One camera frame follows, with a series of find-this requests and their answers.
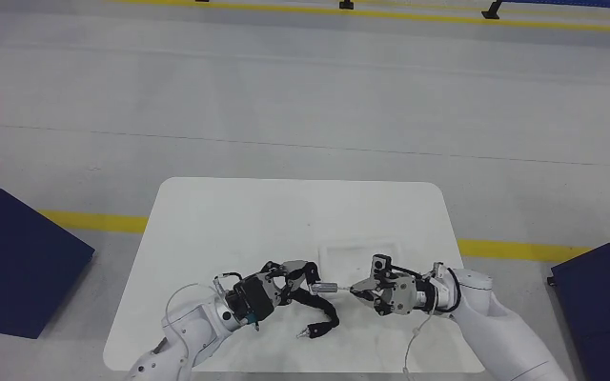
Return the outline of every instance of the wire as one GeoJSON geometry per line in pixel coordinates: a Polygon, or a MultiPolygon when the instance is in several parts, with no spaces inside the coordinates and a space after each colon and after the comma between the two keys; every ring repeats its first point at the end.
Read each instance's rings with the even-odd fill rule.
{"type": "Polygon", "coordinates": [[[454,273],[453,270],[447,268],[447,271],[451,274],[451,277],[454,278],[454,283],[456,284],[456,290],[457,290],[457,297],[456,297],[456,303],[454,303],[454,305],[445,310],[445,309],[437,309],[438,312],[441,313],[449,313],[449,312],[453,312],[456,310],[456,308],[459,306],[459,303],[461,302],[461,287],[459,286],[459,282],[458,282],[458,277],[456,276],[456,274],[454,273]]]}
{"type": "Polygon", "coordinates": [[[407,367],[407,358],[409,357],[409,351],[411,350],[411,346],[413,345],[413,342],[416,340],[416,337],[418,337],[419,334],[421,333],[421,329],[423,328],[423,326],[425,326],[426,323],[428,323],[430,321],[430,319],[432,319],[432,316],[435,313],[435,308],[437,307],[437,303],[438,303],[438,290],[435,290],[435,302],[433,304],[433,307],[430,310],[426,320],[424,320],[423,323],[421,323],[419,325],[419,327],[413,329],[413,336],[411,337],[411,340],[409,340],[409,345],[407,346],[407,351],[404,353],[404,368],[402,369],[402,371],[407,375],[407,380],[409,380],[409,381],[415,381],[411,377],[411,374],[409,373],[409,368],[407,367]]]}
{"type": "Polygon", "coordinates": [[[399,266],[394,266],[394,265],[392,265],[391,268],[392,268],[392,270],[398,270],[398,271],[406,272],[409,275],[413,276],[415,279],[421,279],[421,274],[419,272],[415,272],[413,270],[401,268],[399,266]]]}
{"type": "MultiPolygon", "coordinates": [[[[165,305],[165,320],[167,320],[168,325],[170,326],[170,330],[173,331],[173,333],[175,333],[176,336],[178,336],[178,338],[180,339],[180,341],[182,341],[182,344],[184,344],[184,349],[187,352],[187,360],[189,359],[189,346],[187,345],[186,340],[184,339],[184,337],[182,337],[182,335],[180,333],[178,333],[178,331],[173,327],[173,323],[170,321],[170,318],[168,316],[168,309],[170,308],[170,303],[172,302],[172,299],[181,291],[183,291],[184,289],[187,289],[188,287],[192,287],[192,286],[198,286],[198,283],[190,283],[186,286],[182,286],[181,288],[179,288],[178,290],[176,290],[172,296],[170,296],[170,299],[168,299],[168,303],[165,305]]],[[[175,376],[175,380],[178,381],[178,379],[180,378],[180,371],[182,371],[182,368],[184,368],[184,366],[186,365],[186,362],[184,364],[182,364],[180,366],[180,368],[178,369],[178,373],[175,376]]]]}

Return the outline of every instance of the white table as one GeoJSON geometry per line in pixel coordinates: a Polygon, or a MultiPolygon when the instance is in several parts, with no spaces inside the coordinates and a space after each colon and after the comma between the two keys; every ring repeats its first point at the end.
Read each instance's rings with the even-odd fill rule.
{"type": "MultiPolygon", "coordinates": [[[[211,284],[223,271],[260,271],[269,260],[317,262],[325,242],[387,237],[402,246],[394,258],[399,266],[428,271],[434,261],[442,261],[462,267],[442,194],[432,184],[169,179],[157,194],[104,361],[113,370],[126,371],[155,347],[162,338],[165,303],[182,285],[211,284]]],[[[345,272],[362,271],[366,277],[370,257],[364,261],[346,261],[345,272]]],[[[192,298],[193,292],[184,297],[192,298]]],[[[260,332],[251,327],[237,331],[195,371],[401,372],[411,330],[425,315],[416,311],[381,318],[349,293],[335,295],[333,303],[341,324],[322,338],[295,338],[307,324],[325,318],[293,303],[261,322],[260,332]]],[[[440,318],[433,318],[416,340],[409,368],[483,370],[458,326],[440,318]]]]}

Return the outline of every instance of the gray floor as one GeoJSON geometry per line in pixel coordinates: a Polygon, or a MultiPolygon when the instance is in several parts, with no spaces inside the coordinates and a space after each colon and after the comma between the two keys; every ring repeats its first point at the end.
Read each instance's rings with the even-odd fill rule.
{"type": "MultiPolygon", "coordinates": [[[[2,2],[0,187],[39,209],[147,215],[172,176],[429,181],[443,190],[457,237],[596,246],[610,236],[608,41],[569,30],[2,2]]],[[[102,350],[140,236],[74,233],[98,254],[43,337],[0,336],[2,380],[121,376],[102,350]]],[[[464,263],[492,275],[499,299],[582,379],[544,286],[552,264],[464,263]]]]}

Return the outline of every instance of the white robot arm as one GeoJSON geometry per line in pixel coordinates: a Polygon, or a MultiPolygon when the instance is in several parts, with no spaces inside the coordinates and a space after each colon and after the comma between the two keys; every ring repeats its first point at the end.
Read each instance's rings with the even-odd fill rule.
{"type": "Polygon", "coordinates": [[[374,255],[371,276],[350,291],[381,316],[422,310],[453,318],[498,381],[568,381],[542,340],[499,303],[487,275],[441,263],[420,275],[393,266],[388,256],[374,255]]]}
{"type": "MultiPolygon", "coordinates": [[[[239,328],[254,324],[258,330],[258,322],[276,306],[289,304],[292,296],[304,291],[300,289],[304,280],[311,293],[338,291],[337,284],[318,283],[312,262],[270,262],[262,272],[244,279],[236,273],[222,274],[230,275],[240,277],[231,291],[224,291],[216,277],[214,296],[173,309],[169,322],[163,319],[165,338],[136,361],[126,381],[189,381],[192,367],[212,356],[239,328]],[[283,288],[273,281],[278,276],[286,279],[283,288]]],[[[441,263],[421,275],[393,266],[392,258],[377,254],[370,276],[352,285],[350,293],[381,316],[421,310],[454,319],[480,362],[498,381],[568,381],[540,338],[520,316],[499,303],[487,275],[448,269],[441,263]]],[[[306,329],[299,336],[316,337],[320,325],[323,332],[316,335],[336,324],[338,319],[310,325],[316,327],[314,332],[306,329]]]]}
{"type": "MultiPolygon", "coordinates": [[[[293,299],[311,304],[312,296],[300,285],[306,281],[311,290],[318,280],[317,266],[306,261],[289,261],[281,265],[268,262],[261,272],[245,278],[236,272],[218,275],[213,281],[216,291],[213,296],[170,312],[166,309],[167,316],[162,320],[165,338],[135,362],[125,381],[189,381],[192,368],[212,356],[234,331],[250,324],[258,331],[258,322],[267,318],[275,307],[290,304],[293,299]],[[228,276],[236,276],[239,281],[232,290],[225,291],[220,279],[228,276]],[[282,288],[275,283],[277,277],[285,280],[282,288]]],[[[179,291],[195,285],[179,289],[170,301],[179,291]]],[[[306,329],[302,335],[318,337],[338,325],[335,309],[326,303],[330,308],[324,311],[335,321],[310,325],[315,329],[311,334],[306,329]]]]}

